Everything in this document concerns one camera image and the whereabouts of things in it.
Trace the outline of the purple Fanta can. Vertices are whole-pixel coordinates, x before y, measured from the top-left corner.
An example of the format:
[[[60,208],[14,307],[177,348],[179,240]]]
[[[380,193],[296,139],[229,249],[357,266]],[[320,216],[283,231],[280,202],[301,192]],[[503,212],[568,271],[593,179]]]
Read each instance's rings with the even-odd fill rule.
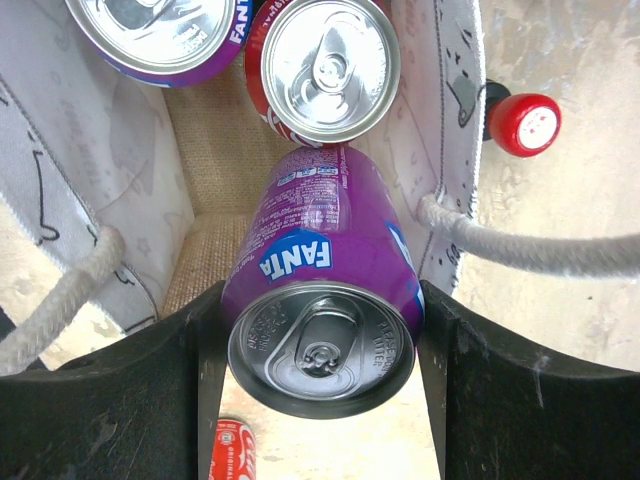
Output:
[[[377,165],[349,146],[286,154],[221,307],[231,371],[262,404],[337,419],[392,398],[413,369],[425,301]]]
[[[242,51],[253,0],[73,0],[86,38],[114,68],[141,82],[181,88],[207,81]]]

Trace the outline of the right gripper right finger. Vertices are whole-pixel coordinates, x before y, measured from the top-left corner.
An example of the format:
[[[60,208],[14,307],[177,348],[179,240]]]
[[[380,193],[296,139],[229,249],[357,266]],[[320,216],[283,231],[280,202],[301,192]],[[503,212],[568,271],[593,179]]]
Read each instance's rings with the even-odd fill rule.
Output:
[[[421,287],[417,350],[442,478],[638,478],[638,373],[549,349]]]

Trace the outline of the small red-capped sauce bottle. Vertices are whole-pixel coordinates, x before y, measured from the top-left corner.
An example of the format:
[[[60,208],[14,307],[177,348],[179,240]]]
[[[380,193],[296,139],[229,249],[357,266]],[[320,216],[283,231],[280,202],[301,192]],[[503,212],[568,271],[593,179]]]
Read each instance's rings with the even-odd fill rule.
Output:
[[[512,94],[487,80],[483,140],[493,140],[510,155],[529,158],[547,150],[562,125],[558,103],[540,93]]]

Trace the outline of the red Coke can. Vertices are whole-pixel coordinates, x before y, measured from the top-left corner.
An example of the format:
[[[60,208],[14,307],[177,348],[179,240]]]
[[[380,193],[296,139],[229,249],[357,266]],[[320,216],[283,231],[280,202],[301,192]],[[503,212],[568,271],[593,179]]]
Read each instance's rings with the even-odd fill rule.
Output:
[[[387,113],[401,76],[384,1],[267,1],[244,54],[259,116],[300,146],[345,144]]]
[[[235,418],[218,420],[209,480],[255,480],[256,441],[250,427]]]

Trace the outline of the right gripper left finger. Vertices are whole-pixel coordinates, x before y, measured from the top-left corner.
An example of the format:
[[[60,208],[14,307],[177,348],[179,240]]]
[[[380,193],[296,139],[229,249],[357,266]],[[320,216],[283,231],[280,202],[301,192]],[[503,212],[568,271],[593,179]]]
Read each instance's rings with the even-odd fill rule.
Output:
[[[207,478],[226,368],[222,289],[55,371],[3,377],[2,478]]]

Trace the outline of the canvas jute tote bag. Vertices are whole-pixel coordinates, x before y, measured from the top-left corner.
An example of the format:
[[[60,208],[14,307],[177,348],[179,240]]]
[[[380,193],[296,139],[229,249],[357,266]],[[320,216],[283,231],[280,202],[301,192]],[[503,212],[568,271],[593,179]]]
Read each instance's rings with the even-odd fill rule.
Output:
[[[437,61],[455,27],[469,27],[474,76],[500,40],[488,1],[393,10],[416,54],[392,112],[356,147],[387,181],[420,278],[472,309],[550,346],[605,365],[639,366],[635,280],[548,280],[462,253],[411,215],[440,190],[453,208],[496,224],[505,164],[474,129],[455,131],[454,102],[436,99]],[[88,43],[62,1],[1,5],[1,303],[25,319],[59,273],[116,227],[125,264],[69,334],[47,353],[59,365],[179,309],[234,262],[268,173],[291,149],[254,114],[240,64],[194,88],[163,90],[118,73]]]

